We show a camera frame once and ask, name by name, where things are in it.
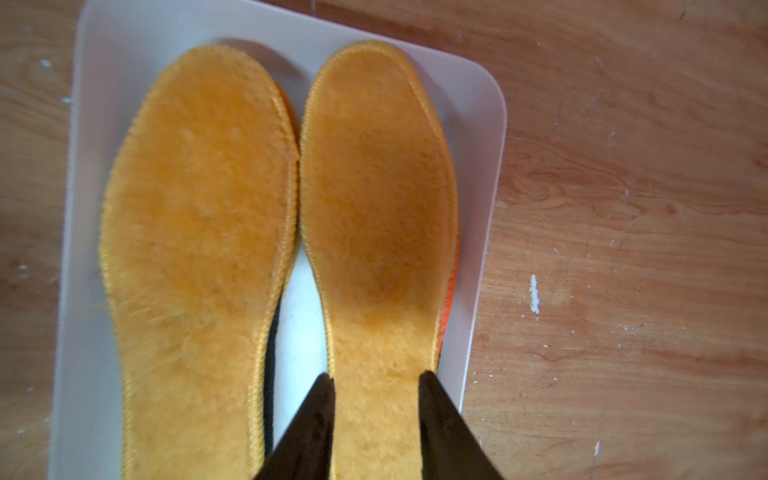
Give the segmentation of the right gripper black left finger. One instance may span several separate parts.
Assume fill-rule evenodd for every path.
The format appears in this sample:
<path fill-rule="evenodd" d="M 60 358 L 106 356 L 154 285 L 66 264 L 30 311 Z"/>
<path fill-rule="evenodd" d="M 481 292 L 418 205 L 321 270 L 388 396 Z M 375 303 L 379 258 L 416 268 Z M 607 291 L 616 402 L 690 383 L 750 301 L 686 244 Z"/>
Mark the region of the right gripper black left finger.
<path fill-rule="evenodd" d="M 334 424 L 334 381 L 327 373 L 322 373 L 254 479 L 328 480 Z"/>

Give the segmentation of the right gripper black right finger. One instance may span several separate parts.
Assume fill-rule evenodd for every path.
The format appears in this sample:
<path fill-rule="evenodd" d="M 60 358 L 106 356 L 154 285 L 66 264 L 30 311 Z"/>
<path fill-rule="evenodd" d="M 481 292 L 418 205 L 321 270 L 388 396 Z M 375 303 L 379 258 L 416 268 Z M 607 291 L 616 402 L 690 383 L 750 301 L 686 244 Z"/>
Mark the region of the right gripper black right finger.
<path fill-rule="evenodd" d="M 420 375 L 418 395 L 422 478 L 502 480 L 434 372 Z"/>

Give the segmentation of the yellow insole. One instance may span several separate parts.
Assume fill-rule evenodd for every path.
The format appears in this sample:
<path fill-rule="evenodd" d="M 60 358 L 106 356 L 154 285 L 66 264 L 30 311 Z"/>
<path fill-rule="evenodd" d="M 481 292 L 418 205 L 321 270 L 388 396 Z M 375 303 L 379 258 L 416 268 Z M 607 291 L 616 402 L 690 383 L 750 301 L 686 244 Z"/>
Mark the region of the yellow insole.
<path fill-rule="evenodd" d="M 369 41 L 332 55 L 300 150 L 300 231 L 336 388 L 334 475 L 417 479 L 419 377 L 438 365 L 460 232 L 451 152 L 405 54 Z"/>
<path fill-rule="evenodd" d="M 298 156 L 282 89 L 240 50 L 193 48 L 147 93 L 114 161 L 100 226 L 123 478 L 259 471 Z"/>

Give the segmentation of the white plastic storage tray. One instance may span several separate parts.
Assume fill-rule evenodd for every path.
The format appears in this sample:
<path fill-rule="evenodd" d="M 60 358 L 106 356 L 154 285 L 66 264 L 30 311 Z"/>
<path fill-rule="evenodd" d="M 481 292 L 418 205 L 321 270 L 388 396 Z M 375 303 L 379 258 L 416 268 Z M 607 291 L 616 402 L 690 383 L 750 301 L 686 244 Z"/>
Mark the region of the white plastic storage tray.
<path fill-rule="evenodd" d="M 186 50 L 232 42 L 256 58 L 301 113 L 337 50 L 370 33 L 256 1 L 89 1 L 77 26 L 48 475 L 121 475 L 121 379 L 99 271 L 103 194 L 116 153 L 157 76 Z M 399 41 L 445 130 L 455 165 L 461 241 L 438 378 L 465 396 L 507 111 L 495 78 L 468 59 Z"/>

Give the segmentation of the red insole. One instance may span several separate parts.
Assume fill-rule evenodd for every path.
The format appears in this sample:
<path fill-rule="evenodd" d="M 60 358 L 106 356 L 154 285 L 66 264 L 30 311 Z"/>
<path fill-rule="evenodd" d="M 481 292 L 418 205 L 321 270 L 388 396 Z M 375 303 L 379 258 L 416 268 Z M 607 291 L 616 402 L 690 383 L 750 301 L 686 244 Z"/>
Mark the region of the red insole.
<path fill-rule="evenodd" d="M 447 290 L 444 307 L 443 307 L 442 318 L 439 326 L 438 342 L 436 346 L 437 359 L 440 359 L 440 356 L 441 356 L 442 347 L 444 344 L 444 338 L 447 330 L 447 325 L 448 325 L 451 311 L 452 311 L 456 278 L 457 278 L 457 272 L 458 272 L 459 260 L 460 260 L 460 237 L 457 237 L 456 239 L 455 253 L 456 253 L 455 261 L 452 268 L 451 277 L 448 283 L 448 290 Z"/>

